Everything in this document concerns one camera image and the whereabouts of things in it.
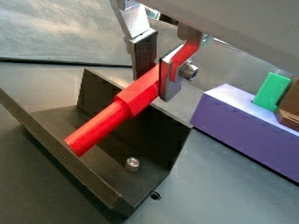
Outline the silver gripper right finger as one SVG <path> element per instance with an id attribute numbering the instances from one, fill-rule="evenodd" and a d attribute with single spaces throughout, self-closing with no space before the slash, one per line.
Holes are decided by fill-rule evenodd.
<path id="1" fill-rule="evenodd" d="M 192 56 L 212 40 L 209 34 L 186 24 L 177 25 L 177 38 L 182 43 L 158 60 L 158 96 L 164 102 L 180 92 L 182 80 L 193 80 L 198 68 L 192 64 Z"/>

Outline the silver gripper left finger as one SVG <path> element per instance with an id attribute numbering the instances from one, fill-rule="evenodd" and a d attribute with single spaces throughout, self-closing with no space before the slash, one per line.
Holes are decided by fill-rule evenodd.
<path id="1" fill-rule="evenodd" d="M 125 34 L 125 49 L 137 80 L 154 67 L 157 31 L 150 28 L 145 7 L 136 0 L 109 0 L 109 3 Z"/>

